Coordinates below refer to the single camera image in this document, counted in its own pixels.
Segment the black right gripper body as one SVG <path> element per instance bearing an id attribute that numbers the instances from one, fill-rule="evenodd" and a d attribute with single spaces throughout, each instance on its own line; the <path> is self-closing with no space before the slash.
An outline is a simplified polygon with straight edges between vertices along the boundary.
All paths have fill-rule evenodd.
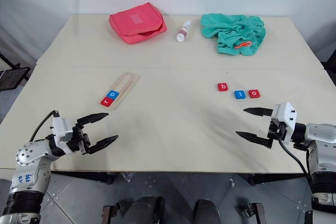
<path id="1" fill-rule="evenodd" d="M 283 142 L 285 140 L 286 133 L 286 124 L 284 122 L 271 120 L 267 134 L 267 137 L 269 139 L 267 147 L 271 149 L 274 140 Z"/>

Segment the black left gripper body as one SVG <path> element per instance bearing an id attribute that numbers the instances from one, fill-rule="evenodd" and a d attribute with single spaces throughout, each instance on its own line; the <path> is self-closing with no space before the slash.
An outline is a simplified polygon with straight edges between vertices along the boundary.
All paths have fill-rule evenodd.
<path id="1" fill-rule="evenodd" d="M 87 133 L 83 132 L 84 126 L 80 123 L 76 123 L 72 128 L 72 137 L 67 142 L 68 147 L 72 152 L 80 151 L 82 155 L 89 154 L 90 141 Z"/>

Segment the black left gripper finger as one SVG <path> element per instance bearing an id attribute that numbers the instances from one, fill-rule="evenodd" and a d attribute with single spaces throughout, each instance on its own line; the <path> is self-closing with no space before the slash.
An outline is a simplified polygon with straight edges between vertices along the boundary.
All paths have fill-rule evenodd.
<path id="1" fill-rule="evenodd" d="M 94 154 L 112 144 L 119 136 L 114 135 L 98 141 L 94 146 L 86 148 L 86 154 Z"/>
<path id="2" fill-rule="evenodd" d="M 88 123 L 98 122 L 104 119 L 105 117 L 107 117 L 108 115 L 109 113 L 95 113 L 95 114 L 84 116 L 77 120 L 76 126 L 79 127 L 80 129 L 83 129 L 84 125 Z"/>

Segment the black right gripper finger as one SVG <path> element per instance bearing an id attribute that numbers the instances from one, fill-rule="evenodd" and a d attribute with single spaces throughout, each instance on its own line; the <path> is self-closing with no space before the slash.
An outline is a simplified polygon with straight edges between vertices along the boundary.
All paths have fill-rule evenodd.
<path id="1" fill-rule="evenodd" d="M 256 134 L 252 134 L 248 132 L 236 131 L 236 134 L 249 142 L 259 144 L 267 148 L 272 147 L 273 140 L 270 140 L 268 138 L 262 138 L 262 137 L 257 136 Z"/>
<path id="2" fill-rule="evenodd" d="M 267 109 L 267 108 L 245 108 L 243 109 L 244 112 L 247 112 L 249 114 L 253 114 L 256 116 L 271 116 L 273 109 Z"/>

